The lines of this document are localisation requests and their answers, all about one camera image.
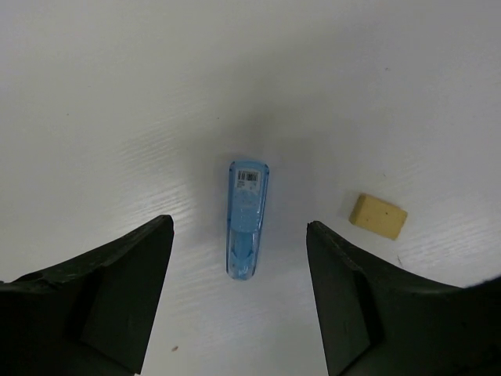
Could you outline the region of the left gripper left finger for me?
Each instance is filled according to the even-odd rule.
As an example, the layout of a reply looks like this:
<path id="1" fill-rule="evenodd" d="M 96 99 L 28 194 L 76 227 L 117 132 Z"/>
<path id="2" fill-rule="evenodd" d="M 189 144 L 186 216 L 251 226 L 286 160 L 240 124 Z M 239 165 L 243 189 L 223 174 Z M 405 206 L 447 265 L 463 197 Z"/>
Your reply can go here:
<path id="1" fill-rule="evenodd" d="M 1 285 L 4 375 L 138 375 L 174 223 L 160 215 L 108 244 Z"/>

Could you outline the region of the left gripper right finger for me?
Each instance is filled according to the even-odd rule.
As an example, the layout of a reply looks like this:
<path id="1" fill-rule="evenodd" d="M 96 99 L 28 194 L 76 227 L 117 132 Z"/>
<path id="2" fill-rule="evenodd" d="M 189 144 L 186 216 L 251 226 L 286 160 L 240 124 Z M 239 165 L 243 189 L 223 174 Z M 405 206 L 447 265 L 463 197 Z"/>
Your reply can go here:
<path id="1" fill-rule="evenodd" d="M 314 221 L 307 254 L 331 375 L 497 375 L 500 281 L 454 287 Z"/>

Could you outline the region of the small tan eraser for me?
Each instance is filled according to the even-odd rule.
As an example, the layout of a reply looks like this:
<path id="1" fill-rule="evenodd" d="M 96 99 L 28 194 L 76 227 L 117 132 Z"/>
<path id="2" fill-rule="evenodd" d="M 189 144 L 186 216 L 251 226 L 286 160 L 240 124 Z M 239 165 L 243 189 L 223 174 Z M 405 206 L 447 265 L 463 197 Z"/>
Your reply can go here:
<path id="1" fill-rule="evenodd" d="M 378 197 L 361 193 L 349 216 L 349 222 L 381 237 L 396 240 L 408 212 Z"/>

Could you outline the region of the blue transparent cap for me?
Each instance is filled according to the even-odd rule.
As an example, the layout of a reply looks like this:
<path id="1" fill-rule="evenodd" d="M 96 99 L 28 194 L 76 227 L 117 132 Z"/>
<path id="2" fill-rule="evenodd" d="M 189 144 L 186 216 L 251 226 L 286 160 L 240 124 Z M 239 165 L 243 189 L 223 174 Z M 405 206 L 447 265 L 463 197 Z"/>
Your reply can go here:
<path id="1" fill-rule="evenodd" d="M 229 166 L 226 272 L 234 280 L 255 274 L 268 185 L 265 163 L 240 160 Z"/>

